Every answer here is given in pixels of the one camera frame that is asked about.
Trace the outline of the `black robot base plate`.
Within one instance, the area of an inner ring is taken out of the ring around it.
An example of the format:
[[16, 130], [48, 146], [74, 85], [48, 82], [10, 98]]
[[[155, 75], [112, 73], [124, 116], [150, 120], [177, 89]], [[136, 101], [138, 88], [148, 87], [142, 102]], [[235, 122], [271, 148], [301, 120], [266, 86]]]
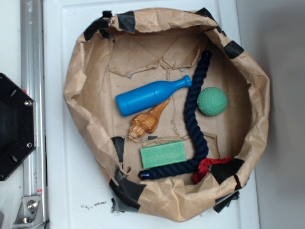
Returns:
[[35, 102], [0, 74], [0, 180], [5, 181], [36, 148]]

